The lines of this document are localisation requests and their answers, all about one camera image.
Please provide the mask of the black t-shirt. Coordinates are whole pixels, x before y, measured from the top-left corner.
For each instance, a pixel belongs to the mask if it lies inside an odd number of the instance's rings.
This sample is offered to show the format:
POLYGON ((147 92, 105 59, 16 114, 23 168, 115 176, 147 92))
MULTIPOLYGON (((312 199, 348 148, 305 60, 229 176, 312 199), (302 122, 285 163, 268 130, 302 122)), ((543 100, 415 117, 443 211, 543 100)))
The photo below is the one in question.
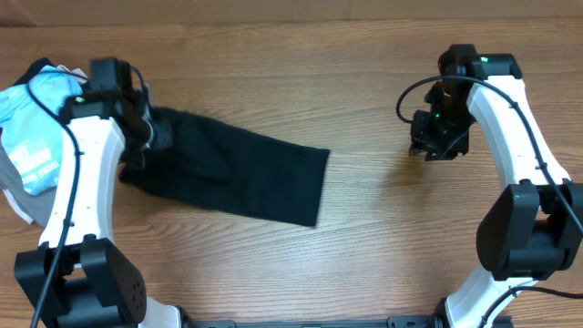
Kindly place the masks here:
POLYGON ((211 210, 316 225, 329 150, 171 108, 156 111, 169 120, 173 145, 146 155, 144 169, 123 168, 121 182, 211 210))

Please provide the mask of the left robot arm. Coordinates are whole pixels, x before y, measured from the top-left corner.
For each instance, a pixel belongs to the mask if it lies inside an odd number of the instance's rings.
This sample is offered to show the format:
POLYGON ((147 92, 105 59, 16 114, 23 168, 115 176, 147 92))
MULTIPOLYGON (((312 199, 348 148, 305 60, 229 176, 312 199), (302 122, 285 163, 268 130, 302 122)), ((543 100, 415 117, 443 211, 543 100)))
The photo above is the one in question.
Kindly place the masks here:
POLYGON ((128 62, 90 63, 87 89, 54 116, 63 158, 49 221, 38 246, 15 258, 15 277, 35 308, 32 326, 182 327, 181 309, 149 297, 136 266, 114 242, 118 163, 144 169, 172 145, 171 127, 151 114, 149 89, 133 87, 128 62))

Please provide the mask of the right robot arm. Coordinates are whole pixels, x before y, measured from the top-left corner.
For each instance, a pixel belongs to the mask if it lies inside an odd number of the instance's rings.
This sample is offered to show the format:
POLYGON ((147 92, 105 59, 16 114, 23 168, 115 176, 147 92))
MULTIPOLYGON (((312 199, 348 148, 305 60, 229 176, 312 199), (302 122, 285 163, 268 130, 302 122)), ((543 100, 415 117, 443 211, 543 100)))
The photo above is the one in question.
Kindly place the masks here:
POLYGON ((424 316, 393 317, 395 327, 508 327, 504 309, 523 291, 567 270, 582 242, 582 187, 558 163, 527 102, 510 54, 450 46, 429 77, 426 111, 409 120, 412 154, 451 160, 482 129, 496 163, 500 196, 476 232, 478 264, 463 285, 424 316))

